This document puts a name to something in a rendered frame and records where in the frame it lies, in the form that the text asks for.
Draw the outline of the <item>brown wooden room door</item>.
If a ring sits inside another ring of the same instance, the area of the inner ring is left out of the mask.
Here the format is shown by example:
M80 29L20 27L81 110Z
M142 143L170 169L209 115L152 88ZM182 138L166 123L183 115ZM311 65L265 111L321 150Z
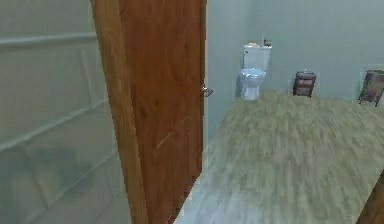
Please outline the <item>brown wooden room door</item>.
M202 172L206 0L90 0L132 224L173 224Z

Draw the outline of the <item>dark framed stand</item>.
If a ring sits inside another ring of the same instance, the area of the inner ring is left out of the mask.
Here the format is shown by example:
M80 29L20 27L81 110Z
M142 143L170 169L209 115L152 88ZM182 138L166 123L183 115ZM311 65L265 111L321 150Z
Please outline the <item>dark framed stand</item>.
M384 70L367 70L358 101L374 102L378 106L384 93Z

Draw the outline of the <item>dark red small bin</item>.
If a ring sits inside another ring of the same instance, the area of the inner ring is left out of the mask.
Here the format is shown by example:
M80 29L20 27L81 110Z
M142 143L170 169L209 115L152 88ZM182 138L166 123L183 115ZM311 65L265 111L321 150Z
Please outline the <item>dark red small bin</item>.
M297 72L293 84L293 95L311 98L316 78L317 76L313 72Z

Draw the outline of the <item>white toilet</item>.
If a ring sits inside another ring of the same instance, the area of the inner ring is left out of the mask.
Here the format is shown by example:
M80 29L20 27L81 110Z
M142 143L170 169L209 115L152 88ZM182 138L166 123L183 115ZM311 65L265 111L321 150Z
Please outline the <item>white toilet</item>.
M247 44L243 48L243 68L240 71L241 97L256 100L269 66L272 48Z

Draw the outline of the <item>brown wooden furniture corner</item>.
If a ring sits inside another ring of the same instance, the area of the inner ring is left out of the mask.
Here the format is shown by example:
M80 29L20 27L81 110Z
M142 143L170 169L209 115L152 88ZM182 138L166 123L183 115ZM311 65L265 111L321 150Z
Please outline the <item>brown wooden furniture corner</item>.
M384 224L384 170L372 189L356 224Z

